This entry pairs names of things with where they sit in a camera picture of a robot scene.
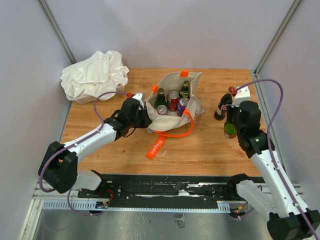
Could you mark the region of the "brown cola glass bottle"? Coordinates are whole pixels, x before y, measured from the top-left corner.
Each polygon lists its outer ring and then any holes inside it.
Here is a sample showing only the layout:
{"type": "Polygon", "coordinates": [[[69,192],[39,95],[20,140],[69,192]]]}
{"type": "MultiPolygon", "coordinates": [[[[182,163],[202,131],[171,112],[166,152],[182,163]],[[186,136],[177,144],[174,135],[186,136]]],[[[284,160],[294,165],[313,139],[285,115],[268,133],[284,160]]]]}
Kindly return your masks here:
{"type": "Polygon", "coordinates": [[[227,113],[227,104],[230,104],[233,97],[236,95],[235,88],[230,86],[225,95],[223,95],[218,103],[217,110],[214,112],[214,118],[218,121],[222,121],[227,113]]]}

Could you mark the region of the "beige canvas tote bag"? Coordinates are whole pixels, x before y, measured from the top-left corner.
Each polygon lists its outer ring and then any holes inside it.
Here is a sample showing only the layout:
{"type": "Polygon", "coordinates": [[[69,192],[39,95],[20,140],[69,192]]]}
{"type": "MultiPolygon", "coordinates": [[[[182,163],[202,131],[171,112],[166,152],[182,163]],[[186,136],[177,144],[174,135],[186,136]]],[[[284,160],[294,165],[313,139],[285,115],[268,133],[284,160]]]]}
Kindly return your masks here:
{"type": "Polygon", "coordinates": [[[147,127],[149,133],[155,133],[158,138],[153,144],[151,149],[146,154],[148,159],[153,159],[167,138],[184,138],[187,137],[195,126],[195,120],[198,115],[205,112],[204,106],[201,101],[196,97],[196,90],[201,78],[200,72],[189,72],[183,70],[181,72],[172,72],[167,74],[160,82],[152,87],[152,92],[146,99],[146,109],[149,118],[152,123],[147,127]],[[156,108],[156,99],[158,96],[158,90],[164,90],[164,96],[167,97],[171,91],[181,90],[183,82],[189,82],[190,99],[182,111],[181,116],[178,113],[169,111],[165,114],[160,114],[156,108]],[[181,134],[169,134],[169,130],[180,128],[190,123],[190,127],[187,132],[181,134]]]}

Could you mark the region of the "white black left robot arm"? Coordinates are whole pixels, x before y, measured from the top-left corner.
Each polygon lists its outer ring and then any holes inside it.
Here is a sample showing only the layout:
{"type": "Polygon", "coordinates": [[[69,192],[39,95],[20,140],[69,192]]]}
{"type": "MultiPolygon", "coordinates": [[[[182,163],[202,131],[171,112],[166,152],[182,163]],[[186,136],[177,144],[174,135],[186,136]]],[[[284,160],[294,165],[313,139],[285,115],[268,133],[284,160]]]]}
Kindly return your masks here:
{"type": "Polygon", "coordinates": [[[45,193],[57,191],[64,194],[72,188],[89,190],[96,198],[107,193],[107,185],[95,171],[79,171],[78,165],[88,155],[122,137],[130,136],[135,129],[145,129],[151,124],[144,104],[144,94],[128,97],[121,109],[81,137],[65,142],[52,142],[38,170],[39,186],[45,193]]]}

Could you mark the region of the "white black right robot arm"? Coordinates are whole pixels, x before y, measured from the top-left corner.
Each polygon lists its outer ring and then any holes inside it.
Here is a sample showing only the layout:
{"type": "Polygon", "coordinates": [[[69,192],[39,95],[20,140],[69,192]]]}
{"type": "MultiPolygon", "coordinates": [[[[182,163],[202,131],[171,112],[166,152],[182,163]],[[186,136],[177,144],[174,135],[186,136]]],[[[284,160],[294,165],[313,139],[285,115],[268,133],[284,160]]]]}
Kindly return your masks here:
{"type": "Polygon", "coordinates": [[[274,240],[305,240],[319,236],[320,213],[311,210],[299,196],[280,164],[270,136],[260,128],[261,111],[257,103],[243,101],[228,105],[226,122],[234,126],[238,143],[259,169],[270,195],[259,190],[245,174],[235,176],[226,188],[232,200],[245,199],[261,216],[274,240]]]}

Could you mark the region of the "purple soda can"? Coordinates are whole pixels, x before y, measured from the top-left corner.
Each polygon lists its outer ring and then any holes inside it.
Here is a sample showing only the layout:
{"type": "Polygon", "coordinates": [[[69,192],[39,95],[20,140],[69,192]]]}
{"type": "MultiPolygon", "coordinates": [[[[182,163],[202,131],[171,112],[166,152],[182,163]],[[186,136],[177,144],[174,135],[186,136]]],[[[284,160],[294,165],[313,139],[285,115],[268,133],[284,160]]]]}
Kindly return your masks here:
{"type": "Polygon", "coordinates": [[[182,97],[179,99],[177,103],[177,115],[181,117],[183,115],[183,112],[185,111],[187,105],[189,103],[189,99],[186,97],[182,97]]]}

